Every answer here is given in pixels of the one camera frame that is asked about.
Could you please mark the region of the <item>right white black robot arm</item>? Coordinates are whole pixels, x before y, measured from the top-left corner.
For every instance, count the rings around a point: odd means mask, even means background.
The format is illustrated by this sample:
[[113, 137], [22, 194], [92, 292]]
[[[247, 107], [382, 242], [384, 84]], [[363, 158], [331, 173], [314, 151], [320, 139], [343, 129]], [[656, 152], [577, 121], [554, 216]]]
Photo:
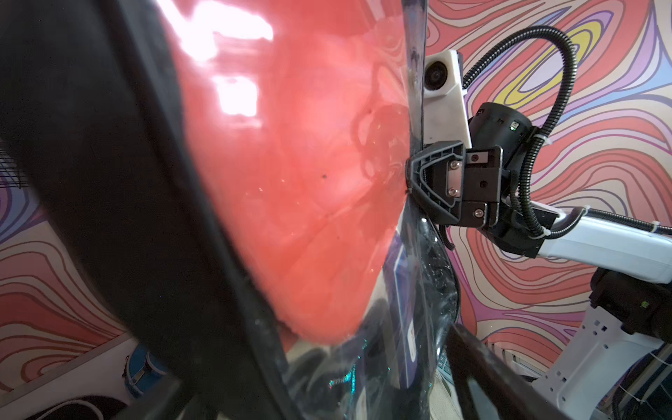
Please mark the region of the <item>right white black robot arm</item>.
[[[467, 113], [470, 85], [526, 40], [551, 43], [562, 59], [558, 94], [541, 126], [485, 103]], [[595, 268], [578, 332], [539, 378], [525, 381], [461, 325], [447, 359], [466, 419], [587, 419], [642, 358], [671, 341], [671, 230], [584, 206], [570, 213], [533, 201], [531, 178], [570, 101], [578, 60], [570, 38], [532, 26], [504, 38], [469, 70], [445, 50], [423, 68], [422, 148], [406, 164], [409, 196], [440, 231], [476, 229], [501, 250], [559, 257]]]

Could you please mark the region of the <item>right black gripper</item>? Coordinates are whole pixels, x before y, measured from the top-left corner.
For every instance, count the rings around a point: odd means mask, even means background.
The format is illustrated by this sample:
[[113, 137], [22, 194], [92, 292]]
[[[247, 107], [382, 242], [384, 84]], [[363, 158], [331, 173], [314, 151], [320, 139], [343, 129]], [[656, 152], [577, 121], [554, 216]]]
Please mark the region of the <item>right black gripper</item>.
[[468, 125], [472, 148], [467, 155], [462, 142], [440, 141], [409, 158], [409, 196], [433, 222], [459, 223], [463, 191], [463, 226], [478, 229], [506, 253], [536, 257], [544, 241], [532, 237], [510, 196], [537, 127], [497, 103], [481, 105]]

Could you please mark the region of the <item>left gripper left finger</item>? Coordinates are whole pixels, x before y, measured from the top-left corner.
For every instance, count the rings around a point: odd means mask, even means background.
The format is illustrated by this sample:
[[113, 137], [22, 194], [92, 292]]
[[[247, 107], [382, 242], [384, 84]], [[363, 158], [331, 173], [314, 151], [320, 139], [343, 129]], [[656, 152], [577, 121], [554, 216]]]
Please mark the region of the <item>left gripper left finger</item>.
[[215, 419], [215, 409], [183, 381], [168, 374], [114, 419]]

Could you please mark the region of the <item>clear packaged red paddle set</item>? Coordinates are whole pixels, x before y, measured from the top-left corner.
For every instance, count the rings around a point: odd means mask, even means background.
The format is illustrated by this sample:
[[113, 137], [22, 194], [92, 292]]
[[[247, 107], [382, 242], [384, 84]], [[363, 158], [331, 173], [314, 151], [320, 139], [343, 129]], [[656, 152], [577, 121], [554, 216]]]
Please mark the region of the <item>clear packaged red paddle set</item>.
[[424, 1], [159, 1], [184, 138], [303, 419], [427, 419], [460, 291], [411, 199]]

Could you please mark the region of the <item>blue paddle case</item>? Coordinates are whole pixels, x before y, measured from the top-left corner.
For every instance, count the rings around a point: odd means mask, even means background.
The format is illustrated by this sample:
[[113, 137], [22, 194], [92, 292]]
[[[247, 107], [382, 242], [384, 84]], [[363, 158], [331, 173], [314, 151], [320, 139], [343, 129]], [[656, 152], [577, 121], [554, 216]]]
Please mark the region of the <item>blue paddle case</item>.
[[124, 385], [134, 398], [139, 398], [167, 375], [168, 369], [145, 346], [138, 344], [126, 357]]

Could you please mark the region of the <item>black paddle case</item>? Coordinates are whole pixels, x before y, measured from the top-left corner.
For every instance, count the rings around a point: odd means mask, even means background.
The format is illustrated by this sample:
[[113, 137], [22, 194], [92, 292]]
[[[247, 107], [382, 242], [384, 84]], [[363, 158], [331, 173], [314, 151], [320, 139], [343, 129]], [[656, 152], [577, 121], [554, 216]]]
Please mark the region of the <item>black paddle case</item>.
[[109, 420], [128, 407], [126, 402], [103, 395], [87, 395], [55, 404], [27, 420]]

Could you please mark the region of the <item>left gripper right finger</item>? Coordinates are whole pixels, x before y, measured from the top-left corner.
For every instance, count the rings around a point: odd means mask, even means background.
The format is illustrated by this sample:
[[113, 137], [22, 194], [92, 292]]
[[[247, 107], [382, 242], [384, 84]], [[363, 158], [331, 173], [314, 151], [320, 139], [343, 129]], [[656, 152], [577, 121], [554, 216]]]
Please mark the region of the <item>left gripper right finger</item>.
[[446, 354], [463, 418], [567, 418], [463, 325], [450, 327]]

